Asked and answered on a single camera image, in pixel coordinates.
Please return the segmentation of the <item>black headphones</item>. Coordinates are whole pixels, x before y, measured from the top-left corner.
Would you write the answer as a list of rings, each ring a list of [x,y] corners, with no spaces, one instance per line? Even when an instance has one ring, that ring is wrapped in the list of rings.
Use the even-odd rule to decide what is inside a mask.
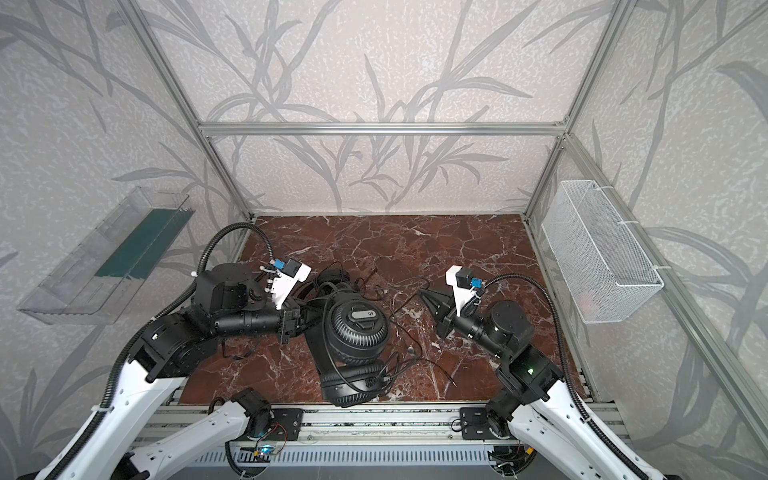
[[[414,353],[393,350],[384,359],[392,318],[359,293],[335,289],[319,298],[311,293],[304,301],[305,340],[323,399],[334,406],[348,408],[384,396],[408,369],[426,360],[417,342]]]
[[[305,300],[314,293],[315,298],[319,298],[338,289],[359,293],[366,300],[381,301],[383,293],[380,287],[374,287],[374,293],[367,294],[368,281],[377,273],[378,268],[374,267],[366,276],[352,279],[351,273],[340,262],[334,261],[313,277],[307,286],[299,290],[296,297]]]

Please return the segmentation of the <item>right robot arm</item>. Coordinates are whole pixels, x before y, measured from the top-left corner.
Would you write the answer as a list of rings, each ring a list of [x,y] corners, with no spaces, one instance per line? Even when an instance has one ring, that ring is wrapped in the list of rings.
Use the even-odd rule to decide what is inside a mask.
[[[569,479],[663,478],[583,401],[564,370],[567,352],[554,363],[533,346],[534,326],[517,302],[481,307],[486,290],[507,278],[483,281],[453,266],[449,291],[419,293],[439,336],[458,333],[498,359],[502,389],[485,406],[491,433],[532,448]]]

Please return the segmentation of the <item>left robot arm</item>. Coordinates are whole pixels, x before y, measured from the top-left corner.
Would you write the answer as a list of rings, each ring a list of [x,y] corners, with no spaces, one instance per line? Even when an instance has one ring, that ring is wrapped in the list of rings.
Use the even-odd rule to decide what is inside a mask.
[[[89,420],[36,479],[167,479],[215,446],[243,436],[270,434],[274,417],[260,394],[247,388],[203,419],[135,451],[129,448],[161,401],[228,337],[296,336],[301,309],[287,301],[311,269],[275,256],[262,268],[267,284],[248,266],[207,266],[214,247],[229,233],[263,231],[237,222],[217,232],[204,248],[193,282],[128,341],[110,370],[105,392]]]

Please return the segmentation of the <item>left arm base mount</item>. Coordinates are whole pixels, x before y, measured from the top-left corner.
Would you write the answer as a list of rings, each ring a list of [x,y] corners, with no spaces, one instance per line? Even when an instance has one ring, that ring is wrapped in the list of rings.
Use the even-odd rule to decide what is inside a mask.
[[[238,440],[296,441],[302,425],[304,411],[300,408],[278,408],[257,413],[247,423]]]

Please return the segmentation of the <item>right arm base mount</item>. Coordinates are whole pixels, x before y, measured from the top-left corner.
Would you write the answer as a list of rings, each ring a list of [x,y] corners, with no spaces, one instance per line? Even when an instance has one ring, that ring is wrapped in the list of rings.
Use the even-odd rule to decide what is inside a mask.
[[[484,406],[461,407],[452,424],[465,441],[483,441],[498,445],[534,445],[548,433],[548,427],[530,406],[518,406],[505,417],[502,411]]]

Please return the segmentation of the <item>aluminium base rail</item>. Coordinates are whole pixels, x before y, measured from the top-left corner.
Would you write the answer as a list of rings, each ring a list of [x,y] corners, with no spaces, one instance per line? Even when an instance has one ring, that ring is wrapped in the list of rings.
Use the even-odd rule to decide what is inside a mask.
[[[372,403],[347,409],[330,404],[277,404],[278,408],[304,411],[296,441],[288,446],[309,445],[454,445],[462,441],[460,430],[452,424],[461,407],[480,407],[481,403],[426,402]],[[588,403],[593,412],[623,441],[631,446],[628,430],[618,407],[613,403]],[[202,405],[161,406],[150,417],[132,447],[159,442],[167,436],[205,417]]]

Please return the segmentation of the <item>clear plastic wall bin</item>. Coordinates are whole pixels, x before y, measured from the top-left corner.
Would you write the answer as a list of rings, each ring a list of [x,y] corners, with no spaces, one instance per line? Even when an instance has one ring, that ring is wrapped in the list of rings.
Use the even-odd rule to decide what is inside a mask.
[[[111,325],[189,222],[189,195],[136,187],[18,305],[47,325]]]

